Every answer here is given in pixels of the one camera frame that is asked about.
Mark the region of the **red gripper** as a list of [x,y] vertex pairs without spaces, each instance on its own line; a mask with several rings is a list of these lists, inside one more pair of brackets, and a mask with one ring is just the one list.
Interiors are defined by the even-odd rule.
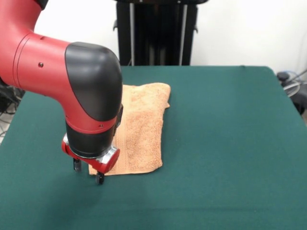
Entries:
[[120,154],[120,150],[111,145],[105,151],[103,151],[102,156],[93,159],[87,159],[77,156],[75,153],[73,153],[69,147],[68,141],[63,140],[61,147],[64,153],[73,158],[73,169],[75,172],[80,172],[82,170],[82,162],[87,163],[97,171],[95,175],[95,182],[98,185],[102,185],[104,183],[104,174],[113,168]]

